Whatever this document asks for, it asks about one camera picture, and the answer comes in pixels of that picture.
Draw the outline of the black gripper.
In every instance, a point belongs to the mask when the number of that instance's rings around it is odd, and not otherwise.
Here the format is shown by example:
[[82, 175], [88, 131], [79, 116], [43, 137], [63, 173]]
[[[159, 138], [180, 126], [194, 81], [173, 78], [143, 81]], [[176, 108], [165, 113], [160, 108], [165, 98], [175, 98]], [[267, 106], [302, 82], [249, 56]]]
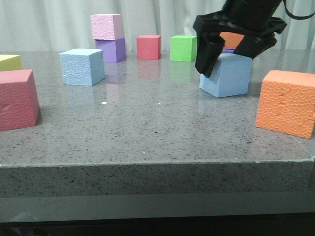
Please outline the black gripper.
[[220, 11], [196, 16], [193, 29], [197, 33], [197, 71], [209, 78], [222, 53], [225, 40], [215, 32], [245, 35], [233, 53], [251, 59], [274, 47], [277, 40], [269, 33], [281, 34], [287, 25], [281, 18], [273, 17], [280, 3], [280, 0], [227, 0]]

